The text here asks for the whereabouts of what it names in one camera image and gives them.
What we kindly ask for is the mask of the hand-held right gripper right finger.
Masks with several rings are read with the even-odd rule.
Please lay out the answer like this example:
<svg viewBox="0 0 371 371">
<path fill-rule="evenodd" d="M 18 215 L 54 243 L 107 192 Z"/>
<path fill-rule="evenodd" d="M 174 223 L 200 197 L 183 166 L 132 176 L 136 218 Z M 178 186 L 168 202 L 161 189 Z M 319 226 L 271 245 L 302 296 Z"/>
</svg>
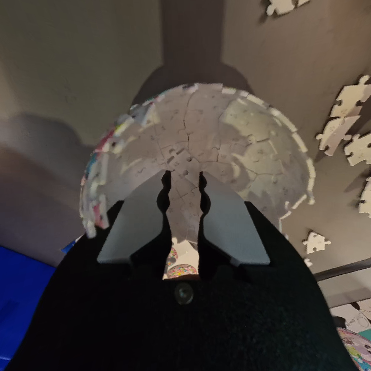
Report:
<svg viewBox="0 0 371 371">
<path fill-rule="evenodd" d="M 198 231 L 199 276 L 213 279 L 219 269 L 244 278 L 245 268 L 268 267 L 271 260 L 244 200 L 210 173 L 200 173 L 202 216 Z"/>
</svg>

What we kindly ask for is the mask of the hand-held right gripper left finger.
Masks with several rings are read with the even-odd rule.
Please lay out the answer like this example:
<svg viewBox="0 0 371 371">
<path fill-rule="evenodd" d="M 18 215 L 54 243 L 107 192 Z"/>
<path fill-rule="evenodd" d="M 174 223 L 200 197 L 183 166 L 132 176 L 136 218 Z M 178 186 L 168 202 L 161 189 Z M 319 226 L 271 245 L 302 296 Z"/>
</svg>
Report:
<svg viewBox="0 0 371 371">
<path fill-rule="evenodd" d="M 172 248 L 166 214 L 171 172 L 160 170 L 123 201 L 97 257 L 100 264 L 125 264 L 140 276 L 162 279 Z"/>
</svg>

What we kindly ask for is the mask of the colourful puzzle ball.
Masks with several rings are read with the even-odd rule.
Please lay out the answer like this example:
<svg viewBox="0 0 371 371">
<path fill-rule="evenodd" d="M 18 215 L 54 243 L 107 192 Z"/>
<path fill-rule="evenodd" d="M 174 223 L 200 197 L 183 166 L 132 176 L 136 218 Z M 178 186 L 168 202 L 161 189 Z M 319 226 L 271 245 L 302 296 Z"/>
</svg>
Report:
<svg viewBox="0 0 371 371">
<path fill-rule="evenodd" d="M 171 173 L 167 216 L 178 242 L 196 244 L 199 173 L 251 202 L 279 231 L 302 202 L 314 204 L 316 172 L 294 124 L 244 90 L 181 85 L 133 105 L 105 132 L 81 180 L 88 238 L 110 225 L 108 210 L 161 170 Z"/>
</svg>

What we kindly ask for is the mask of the colourful puzzle box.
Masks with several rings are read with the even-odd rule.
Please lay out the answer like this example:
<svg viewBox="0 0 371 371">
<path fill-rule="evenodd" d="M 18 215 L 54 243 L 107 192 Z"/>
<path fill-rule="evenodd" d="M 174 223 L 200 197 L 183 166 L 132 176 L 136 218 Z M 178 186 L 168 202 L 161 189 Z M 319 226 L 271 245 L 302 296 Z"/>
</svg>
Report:
<svg viewBox="0 0 371 371">
<path fill-rule="evenodd" d="M 359 370 L 371 370 L 371 299 L 330 309 L 339 336 Z"/>
</svg>

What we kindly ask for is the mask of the blue plastic bin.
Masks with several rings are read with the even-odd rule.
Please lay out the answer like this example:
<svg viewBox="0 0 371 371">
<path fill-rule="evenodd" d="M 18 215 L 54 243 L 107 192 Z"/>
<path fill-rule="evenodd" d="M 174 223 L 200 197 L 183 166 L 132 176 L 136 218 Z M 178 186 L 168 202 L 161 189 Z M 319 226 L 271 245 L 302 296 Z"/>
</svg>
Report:
<svg viewBox="0 0 371 371">
<path fill-rule="evenodd" d="M 55 268 L 1 247 L 1 370 L 21 344 Z"/>
</svg>

